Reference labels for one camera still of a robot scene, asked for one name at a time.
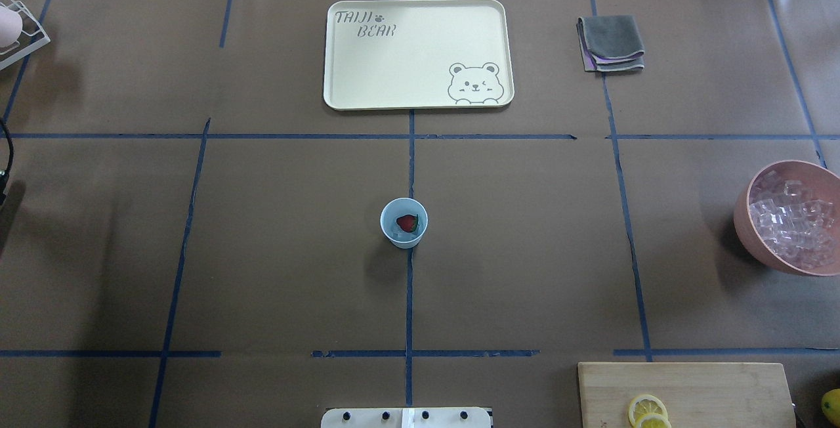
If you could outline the red strawberry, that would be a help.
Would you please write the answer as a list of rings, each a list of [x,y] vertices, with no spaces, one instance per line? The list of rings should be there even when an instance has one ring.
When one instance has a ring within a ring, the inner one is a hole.
[[[417,231],[420,220],[418,215],[402,215],[395,222],[403,233],[414,233]]]

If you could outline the clear ice cube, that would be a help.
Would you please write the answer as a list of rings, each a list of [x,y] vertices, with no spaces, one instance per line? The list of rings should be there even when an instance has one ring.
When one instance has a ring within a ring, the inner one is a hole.
[[[394,242],[414,242],[414,240],[420,237],[420,234],[417,231],[406,232],[397,226],[389,232],[389,236]]]

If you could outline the light blue cup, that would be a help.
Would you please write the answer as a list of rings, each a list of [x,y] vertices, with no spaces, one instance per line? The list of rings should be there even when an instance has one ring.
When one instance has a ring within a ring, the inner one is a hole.
[[[396,219],[401,217],[402,215],[418,215],[419,216],[419,226],[417,228],[417,233],[420,234],[414,242],[394,242],[394,240],[390,239],[389,232],[396,228]],[[381,211],[380,215],[380,227],[384,236],[393,243],[394,246],[400,249],[410,249],[416,246],[420,240],[423,239],[424,234],[428,228],[429,224],[429,216],[428,212],[420,202],[413,200],[412,198],[397,198],[396,200],[391,200],[384,209]]]

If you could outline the clear ice cubes pile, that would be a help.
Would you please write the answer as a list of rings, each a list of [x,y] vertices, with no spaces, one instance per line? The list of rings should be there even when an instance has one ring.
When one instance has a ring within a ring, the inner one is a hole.
[[[777,171],[762,174],[748,192],[748,216],[760,240],[774,255],[802,270],[836,263],[838,207],[817,198],[798,179]]]

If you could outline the white cup rack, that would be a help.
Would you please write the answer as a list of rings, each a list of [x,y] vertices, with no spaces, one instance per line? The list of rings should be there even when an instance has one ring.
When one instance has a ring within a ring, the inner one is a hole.
[[[1,4],[1,69],[23,60],[50,44],[46,33],[27,6],[19,0],[2,0]]]

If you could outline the pink cup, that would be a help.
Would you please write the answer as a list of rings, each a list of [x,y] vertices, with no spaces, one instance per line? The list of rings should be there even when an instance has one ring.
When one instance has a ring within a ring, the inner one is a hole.
[[[0,46],[2,49],[14,45],[23,30],[23,18],[17,9],[1,7],[0,12]]]

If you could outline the cream bear tray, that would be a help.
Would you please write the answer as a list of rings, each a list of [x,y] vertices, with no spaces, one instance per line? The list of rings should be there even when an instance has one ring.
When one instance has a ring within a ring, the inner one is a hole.
[[[514,96],[500,1],[337,1],[328,9],[323,99],[330,108],[497,108]]]

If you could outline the grey folded cloth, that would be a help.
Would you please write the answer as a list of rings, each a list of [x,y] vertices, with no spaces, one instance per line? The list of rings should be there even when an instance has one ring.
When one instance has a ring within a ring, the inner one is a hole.
[[[645,69],[645,46],[632,15],[577,18],[582,63],[586,72],[612,73]]]

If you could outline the lemon slices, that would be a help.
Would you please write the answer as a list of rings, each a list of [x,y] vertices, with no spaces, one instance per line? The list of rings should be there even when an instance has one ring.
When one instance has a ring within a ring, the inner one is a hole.
[[[627,405],[631,427],[672,427],[666,405],[656,396],[640,393]]]

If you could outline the wooden cutting board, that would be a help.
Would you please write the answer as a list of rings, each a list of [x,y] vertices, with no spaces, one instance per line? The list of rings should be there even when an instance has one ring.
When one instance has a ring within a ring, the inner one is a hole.
[[[785,369],[756,362],[580,362],[585,427],[631,427],[627,405],[658,397],[672,427],[795,427]]]

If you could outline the pink bowl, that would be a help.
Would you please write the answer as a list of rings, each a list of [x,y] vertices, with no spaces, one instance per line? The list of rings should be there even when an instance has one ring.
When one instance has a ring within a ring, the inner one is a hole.
[[[802,270],[789,265],[774,255],[768,246],[760,240],[758,231],[753,227],[750,216],[748,216],[748,192],[753,183],[768,171],[777,171],[787,179],[801,180],[814,190],[817,198],[834,202],[838,207],[837,174],[832,173],[827,168],[806,161],[777,161],[766,165],[756,173],[738,197],[733,215],[738,239],[750,255],[768,268],[798,276],[837,276],[838,258],[836,258],[836,263],[826,267],[816,270]],[[832,234],[838,239],[838,225],[832,230]]]

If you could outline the yellow lemon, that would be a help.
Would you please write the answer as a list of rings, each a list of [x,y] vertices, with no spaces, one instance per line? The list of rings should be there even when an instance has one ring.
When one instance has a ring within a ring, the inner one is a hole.
[[[834,427],[840,427],[840,389],[832,389],[821,398],[821,411]]]

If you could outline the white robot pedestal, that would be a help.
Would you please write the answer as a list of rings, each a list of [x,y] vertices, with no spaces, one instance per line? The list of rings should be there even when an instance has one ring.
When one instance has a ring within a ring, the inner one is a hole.
[[[492,411],[477,406],[329,409],[321,427],[493,427]]]

